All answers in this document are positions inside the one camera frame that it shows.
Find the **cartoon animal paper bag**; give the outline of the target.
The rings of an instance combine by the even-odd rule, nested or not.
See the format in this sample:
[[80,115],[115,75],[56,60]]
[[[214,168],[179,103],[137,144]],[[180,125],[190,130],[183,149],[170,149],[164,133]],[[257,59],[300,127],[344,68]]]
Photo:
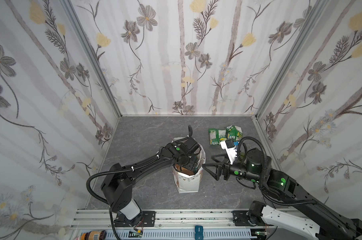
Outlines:
[[[175,141],[180,140],[184,138],[174,138],[172,141],[172,145],[175,147]],[[203,147],[201,146],[201,153],[200,153],[200,163],[199,163],[199,169],[198,172],[195,173],[193,176],[188,176],[182,173],[178,173],[175,168],[173,167],[173,174],[175,183],[177,185],[177,189],[179,193],[197,193],[199,191],[199,185],[202,179],[203,169],[202,165],[205,163],[206,155]]]

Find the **green yellow snack packet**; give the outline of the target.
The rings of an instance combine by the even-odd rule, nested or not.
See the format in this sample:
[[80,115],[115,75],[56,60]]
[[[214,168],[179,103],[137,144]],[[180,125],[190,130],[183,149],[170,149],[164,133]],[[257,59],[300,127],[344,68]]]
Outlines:
[[226,127],[226,138],[233,140],[234,142],[239,141],[242,138],[242,128],[235,125]]

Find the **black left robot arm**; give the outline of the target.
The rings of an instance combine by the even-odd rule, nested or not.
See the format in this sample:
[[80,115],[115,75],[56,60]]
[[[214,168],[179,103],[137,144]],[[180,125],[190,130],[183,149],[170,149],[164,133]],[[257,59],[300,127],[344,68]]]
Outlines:
[[[201,146],[192,137],[193,130],[188,126],[188,136],[173,141],[158,152],[138,163],[121,166],[113,165],[109,171],[100,172],[90,176],[86,182],[88,192],[95,199],[107,204],[113,213],[123,213],[129,220],[137,217],[141,212],[135,200],[133,200],[133,186],[142,178],[154,174],[164,168],[173,167],[181,173],[196,174]],[[101,185],[103,197],[97,195],[91,187],[92,180],[104,176]]]

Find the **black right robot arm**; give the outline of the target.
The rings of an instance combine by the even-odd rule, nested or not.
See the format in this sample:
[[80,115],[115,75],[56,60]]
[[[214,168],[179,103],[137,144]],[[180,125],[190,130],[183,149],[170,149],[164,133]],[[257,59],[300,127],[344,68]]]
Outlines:
[[308,240],[356,240],[362,237],[362,220],[350,219],[332,210],[307,192],[302,185],[286,173],[271,168],[271,157],[262,143],[253,137],[221,142],[226,151],[211,157],[213,163],[203,169],[215,180],[234,176],[237,182],[252,183],[250,189],[259,188],[262,196],[274,205],[294,207],[304,218],[279,211],[267,204],[254,201],[246,213],[250,225],[260,222],[294,232]]

